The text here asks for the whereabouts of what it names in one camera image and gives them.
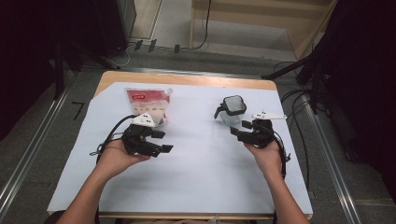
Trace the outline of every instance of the person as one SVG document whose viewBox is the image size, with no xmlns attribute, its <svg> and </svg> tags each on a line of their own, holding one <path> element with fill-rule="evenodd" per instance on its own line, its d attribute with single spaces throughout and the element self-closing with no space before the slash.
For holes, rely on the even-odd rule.
<svg viewBox="0 0 396 224">
<path fill-rule="evenodd" d="M 253 154 L 268 183 L 278 223 L 309 223 L 283 180 L 277 143 L 273 141 L 265 148 L 258 148 L 249 144 L 244 145 Z M 111 141 L 106 146 L 101 159 L 88 176 L 78 195 L 57 223 L 92 223 L 107 181 L 119 175 L 128 167 L 147 160 L 149 160 L 149 156 L 129 155 L 121 140 Z"/>
</svg>

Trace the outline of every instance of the plastic bag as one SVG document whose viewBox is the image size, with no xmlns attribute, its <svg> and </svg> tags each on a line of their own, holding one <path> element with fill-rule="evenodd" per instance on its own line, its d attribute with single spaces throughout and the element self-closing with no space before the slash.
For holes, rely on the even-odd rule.
<svg viewBox="0 0 396 224">
<path fill-rule="evenodd" d="M 170 103 L 172 89 L 166 91 L 126 89 L 126 93 L 134 115 L 138 116 L 148 112 L 156 127 L 165 124 L 167 121 L 165 110 Z"/>
</svg>

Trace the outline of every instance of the forearm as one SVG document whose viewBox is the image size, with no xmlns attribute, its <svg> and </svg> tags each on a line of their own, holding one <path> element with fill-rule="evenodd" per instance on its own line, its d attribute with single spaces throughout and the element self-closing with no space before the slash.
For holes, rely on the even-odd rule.
<svg viewBox="0 0 396 224">
<path fill-rule="evenodd" d="M 57 223 L 93 223 L 106 178 L 92 173 Z"/>
<path fill-rule="evenodd" d="M 291 195 L 282 175 L 265 175 L 278 217 L 278 223 L 309 223 Z"/>
</svg>

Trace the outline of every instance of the person's left hand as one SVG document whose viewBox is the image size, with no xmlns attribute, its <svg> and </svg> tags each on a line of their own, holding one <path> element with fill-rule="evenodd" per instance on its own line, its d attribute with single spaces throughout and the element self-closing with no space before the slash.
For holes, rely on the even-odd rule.
<svg viewBox="0 0 396 224">
<path fill-rule="evenodd" d="M 141 161 L 147 161 L 149 158 L 149 156 L 145 155 L 129 155 L 122 140 L 115 140 L 107 144 L 93 172 L 109 180 L 125 171 L 128 167 Z"/>
</svg>

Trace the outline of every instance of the red label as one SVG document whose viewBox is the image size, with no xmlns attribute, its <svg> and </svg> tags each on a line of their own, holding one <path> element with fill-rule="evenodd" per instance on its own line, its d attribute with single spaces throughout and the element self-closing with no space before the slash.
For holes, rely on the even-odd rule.
<svg viewBox="0 0 396 224">
<path fill-rule="evenodd" d="M 134 100 L 143 100 L 143 99 L 145 99 L 145 95 L 134 95 L 134 96 L 132 96 L 132 99 L 134 99 Z"/>
</svg>

